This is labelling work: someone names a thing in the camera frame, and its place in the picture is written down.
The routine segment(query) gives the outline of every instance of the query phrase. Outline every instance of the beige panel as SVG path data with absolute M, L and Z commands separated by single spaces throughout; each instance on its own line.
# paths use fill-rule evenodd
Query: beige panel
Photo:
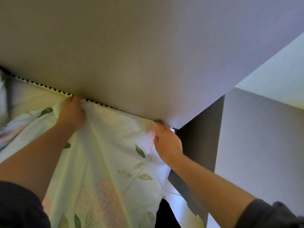
M 0 64 L 180 128 L 303 32 L 303 2 L 1 0 Z

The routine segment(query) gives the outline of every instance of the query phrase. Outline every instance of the mattress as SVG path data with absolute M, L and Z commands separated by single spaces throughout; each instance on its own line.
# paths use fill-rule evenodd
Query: mattress
M 9 119 L 21 114 L 55 105 L 65 95 L 10 78 L 7 82 Z

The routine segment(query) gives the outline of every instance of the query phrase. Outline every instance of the floor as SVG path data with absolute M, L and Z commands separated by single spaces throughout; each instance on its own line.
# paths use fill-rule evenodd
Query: floor
M 182 228 L 203 228 L 203 221 L 195 216 L 187 206 L 184 198 L 167 180 L 165 188 L 165 199 L 170 204 L 170 207 Z

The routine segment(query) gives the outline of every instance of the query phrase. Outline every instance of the person's left arm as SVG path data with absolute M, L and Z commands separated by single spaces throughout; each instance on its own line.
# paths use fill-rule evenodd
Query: person's left arm
M 64 146 L 86 123 L 81 99 L 67 98 L 55 126 L 0 164 L 0 181 L 21 185 L 43 201 Z

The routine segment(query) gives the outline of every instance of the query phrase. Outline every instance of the sleeve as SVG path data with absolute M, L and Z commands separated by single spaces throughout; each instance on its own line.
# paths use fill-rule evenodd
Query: sleeve
M 272 206 L 261 199 L 251 202 L 235 228 L 304 228 L 304 218 L 295 216 L 283 203 Z
M 39 198 L 30 190 L 0 181 L 0 227 L 51 228 Z

